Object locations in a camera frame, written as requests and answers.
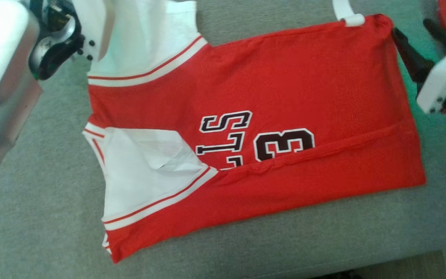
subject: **gray couch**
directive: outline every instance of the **gray couch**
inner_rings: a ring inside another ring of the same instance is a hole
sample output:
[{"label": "gray couch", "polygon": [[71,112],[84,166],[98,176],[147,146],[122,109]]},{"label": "gray couch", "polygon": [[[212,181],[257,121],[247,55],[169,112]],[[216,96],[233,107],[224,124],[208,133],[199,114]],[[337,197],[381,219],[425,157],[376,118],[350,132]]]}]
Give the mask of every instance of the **gray couch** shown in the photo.
[{"label": "gray couch", "polygon": [[[352,0],[390,16],[435,58],[418,1]],[[330,0],[199,0],[213,45],[334,21]],[[402,69],[428,182],[203,229],[113,265],[101,246],[104,182],[80,134],[90,114],[88,62],[43,84],[16,147],[0,167],[0,277],[307,278],[446,249],[446,117],[424,115]]]}]

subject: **gray fabric surface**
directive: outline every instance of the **gray fabric surface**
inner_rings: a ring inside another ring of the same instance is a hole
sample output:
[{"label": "gray fabric surface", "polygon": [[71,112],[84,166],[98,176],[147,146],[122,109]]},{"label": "gray fabric surface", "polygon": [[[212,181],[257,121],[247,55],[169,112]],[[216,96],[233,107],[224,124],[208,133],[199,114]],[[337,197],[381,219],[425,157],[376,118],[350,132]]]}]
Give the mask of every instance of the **gray fabric surface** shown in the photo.
[{"label": "gray fabric surface", "polygon": [[[387,14],[416,48],[436,56],[419,2],[352,5]],[[329,0],[199,0],[198,9],[200,32],[213,45],[335,19]],[[87,70],[80,58],[43,83],[0,167],[0,277],[305,278],[446,247],[446,117],[419,111],[404,70],[426,187],[208,228],[113,265],[101,247],[103,177],[80,134],[90,113]]]}]

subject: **basketball jersey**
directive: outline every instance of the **basketball jersey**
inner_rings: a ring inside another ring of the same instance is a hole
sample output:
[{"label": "basketball jersey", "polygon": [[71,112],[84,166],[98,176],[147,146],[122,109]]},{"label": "basketball jersey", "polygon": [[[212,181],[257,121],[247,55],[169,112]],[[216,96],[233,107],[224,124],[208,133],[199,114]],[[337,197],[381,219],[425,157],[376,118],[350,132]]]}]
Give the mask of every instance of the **basketball jersey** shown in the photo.
[{"label": "basketball jersey", "polygon": [[197,229],[421,185],[384,15],[210,45],[195,2],[122,0],[83,134],[116,263]]}]

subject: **wooden floor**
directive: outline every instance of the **wooden floor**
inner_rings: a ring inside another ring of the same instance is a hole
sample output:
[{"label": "wooden floor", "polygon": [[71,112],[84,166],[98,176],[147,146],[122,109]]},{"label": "wooden floor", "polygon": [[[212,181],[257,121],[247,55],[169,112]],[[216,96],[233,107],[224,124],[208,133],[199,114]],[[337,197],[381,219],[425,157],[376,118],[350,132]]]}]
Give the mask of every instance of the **wooden floor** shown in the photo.
[{"label": "wooden floor", "polygon": [[446,279],[446,251],[356,269],[363,279]]}]

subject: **red stripe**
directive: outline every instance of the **red stripe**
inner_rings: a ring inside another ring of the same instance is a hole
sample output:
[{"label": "red stripe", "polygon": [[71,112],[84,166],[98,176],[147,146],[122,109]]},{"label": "red stripe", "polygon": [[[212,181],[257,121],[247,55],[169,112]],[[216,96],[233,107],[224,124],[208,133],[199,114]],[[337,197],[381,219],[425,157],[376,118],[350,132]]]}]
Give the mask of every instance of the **red stripe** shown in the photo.
[{"label": "red stripe", "polygon": [[89,129],[84,129],[84,131],[85,131],[85,132],[88,132],[89,134],[93,134],[94,136],[98,136],[99,138],[104,138],[104,135],[103,135],[103,134],[98,134],[98,133],[92,132],[92,131],[89,130]]},{"label": "red stripe", "polygon": [[193,180],[193,182],[192,182],[189,186],[185,187],[185,188],[182,189],[180,192],[178,192],[178,193],[176,193],[176,194],[173,194],[173,195],[171,195],[171,196],[168,196],[168,197],[166,197],[166,198],[163,198],[162,200],[156,201],[155,203],[151,203],[150,205],[147,205],[147,206],[145,206],[145,207],[143,207],[143,208],[141,208],[141,209],[139,209],[139,210],[137,210],[137,211],[135,211],[135,212],[132,212],[132,213],[130,213],[129,215],[125,215],[125,216],[123,216],[123,217],[119,217],[119,218],[114,219],[114,220],[111,220],[111,221],[106,221],[106,222],[104,222],[104,224],[110,224],[110,223],[113,223],[113,222],[120,221],[120,220],[122,220],[122,219],[128,218],[128,217],[130,217],[130,216],[133,216],[133,215],[135,215],[135,214],[141,212],[142,210],[146,210],[146,209],[148,209],[148,208],[150,208],[150,207],[152,207],[152,206],[154,206],[154,205],[157,205],[158,203],[164,202],[164,201],[166,201],[166,200],[168,200],[168,199],[170,199],[170,198],[174,198],[175,196],[180,195],[181,193],[187,191],[190,187],[192,187],[192,185],[194,185],[194,183],[196,183],[197,180],[199,180],[201,177],[203,177],[203,176],[204,176],[210,169],[211,169],[211,168],[207,168],[206,171],[204,171],[204,173],[202,173],[201,175],[199,175],[195,180]]},{"label": "red stripe", "polygon": [[104,164],[104,156],[103,156],[103,153],[101,152],[101,148],[99,148],[98,142],[95,139],[93,139],[92,142],[96,146],[96,148],[99,152],[99,156],[101,156],[101,160],[103,161],[103,164]]},{"label": "red stripe", "polygon": [[125,79],[142,78],[144,76],[148,76],[148,75],[154,73],[155,71],[158,71],[159,69],[163,68],[167,64],[171,63],[173,60],[177,59],[182,54],[186,53],[201,38],[202,38],[202,36],[197,37],[197,39],[195,39],[191,44],[189,44],[189,46],[187,46],[182,52],[180,52],[179,54],[175,55],[170,60],[164,62],[163,64],[159,65],[158,67],[154,68],[154,70],[149,71],[149,72],[147,72],[145,74],[138,74],[136,76],[122,76],[122,77],[89,76],[89,78],[90,79],[102,79],[102,80],[105,80],[105,81],[122,81],[122,80],[125,80]]}]

